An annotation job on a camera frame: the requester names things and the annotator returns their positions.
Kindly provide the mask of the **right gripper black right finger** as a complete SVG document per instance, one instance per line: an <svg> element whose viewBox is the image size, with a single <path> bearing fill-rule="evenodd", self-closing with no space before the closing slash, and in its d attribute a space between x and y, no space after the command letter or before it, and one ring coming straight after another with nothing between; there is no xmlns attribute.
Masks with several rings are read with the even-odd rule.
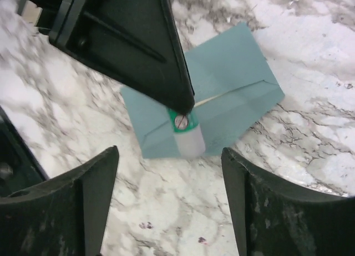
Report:
<svg viewBox="0 0 355 256"><path fill-rule="evenodd" d="M240 255L353 255L354 198L314 191L221 154Z"/></svg>

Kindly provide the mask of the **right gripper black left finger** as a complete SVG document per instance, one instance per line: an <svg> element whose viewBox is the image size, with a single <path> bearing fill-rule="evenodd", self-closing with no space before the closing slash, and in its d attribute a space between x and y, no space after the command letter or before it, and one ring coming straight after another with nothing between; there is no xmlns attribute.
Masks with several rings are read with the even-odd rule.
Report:
<svg viewBox="0 0 355 256"><path fill-rule="evenodd" d="M119 163L116 146L1 198L1 255L100 255Z"/></svg>

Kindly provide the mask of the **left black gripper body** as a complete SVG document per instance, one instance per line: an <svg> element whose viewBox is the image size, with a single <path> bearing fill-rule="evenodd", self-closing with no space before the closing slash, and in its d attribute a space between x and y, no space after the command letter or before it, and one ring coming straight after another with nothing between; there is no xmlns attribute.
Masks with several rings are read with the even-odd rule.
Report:
<svg viewBox="0 0 355 256"><path fill-rule="evenodd" d="M19 0L16 13L32 23L43 35L53 28L60 5L64 0Z"/></svg>

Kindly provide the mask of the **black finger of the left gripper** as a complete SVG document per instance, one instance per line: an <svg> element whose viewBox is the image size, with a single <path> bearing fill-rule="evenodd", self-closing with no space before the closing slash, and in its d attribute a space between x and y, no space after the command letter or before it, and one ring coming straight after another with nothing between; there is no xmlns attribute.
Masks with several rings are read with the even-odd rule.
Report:
<svg viewBox="0 0 355 256"><path fill-rule="evenodd" d="M176 112L194 106L170 0L62 0L49 41Z"/></svg>

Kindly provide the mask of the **teal paper envelope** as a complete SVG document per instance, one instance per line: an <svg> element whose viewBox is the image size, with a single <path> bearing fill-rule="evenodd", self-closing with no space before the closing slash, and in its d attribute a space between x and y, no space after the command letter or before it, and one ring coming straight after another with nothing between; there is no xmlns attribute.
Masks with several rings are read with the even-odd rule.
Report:
<svg viewBox="0 0 355 256"><path fill-rule="evenodd" d="M285 96L245 23L189 50L185 58L195 102L232 90L194 108L207 156L233 145ZM121 95L143 158L179 158L167 108L128 87Z"/></svg>

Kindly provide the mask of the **green white glue stick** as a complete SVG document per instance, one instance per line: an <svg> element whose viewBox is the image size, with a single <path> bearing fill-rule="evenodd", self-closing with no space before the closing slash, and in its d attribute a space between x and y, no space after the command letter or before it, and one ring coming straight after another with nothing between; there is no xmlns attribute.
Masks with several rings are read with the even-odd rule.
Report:
<svg viewBox="0 0 355 256"><path fill-rule="evenodd" d="M167 109L174 138L183 158L197 158L206 151L199 120L194 112L183 115Z"/></svg>

